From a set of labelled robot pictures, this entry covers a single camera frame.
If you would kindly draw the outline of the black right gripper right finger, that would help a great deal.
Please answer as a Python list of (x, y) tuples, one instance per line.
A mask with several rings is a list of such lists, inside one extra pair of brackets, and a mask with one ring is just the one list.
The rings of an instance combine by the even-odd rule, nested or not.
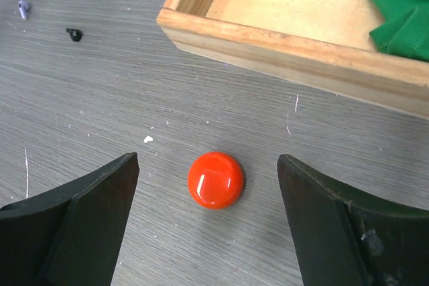
[(305, 285), (427, 285), (428, 212), (281, 155), (278, 180)]

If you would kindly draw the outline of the orange earbud charging case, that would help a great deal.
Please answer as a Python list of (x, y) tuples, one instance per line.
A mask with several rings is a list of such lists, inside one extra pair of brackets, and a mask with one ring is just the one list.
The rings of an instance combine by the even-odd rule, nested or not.
[(227, 153), (211, 151), (201, 155), (188, 172), (188, 190), (194, 201), (220, 210), (234, 204), (242, 194), (245, 176), (239, 163)]

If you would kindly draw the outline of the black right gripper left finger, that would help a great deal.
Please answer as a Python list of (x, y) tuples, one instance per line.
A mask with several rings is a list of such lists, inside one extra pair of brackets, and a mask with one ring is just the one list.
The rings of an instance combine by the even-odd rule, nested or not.
[(1, 284), (110, 285), (138, 177), (137, 154), (126, 153), (1, 207)]

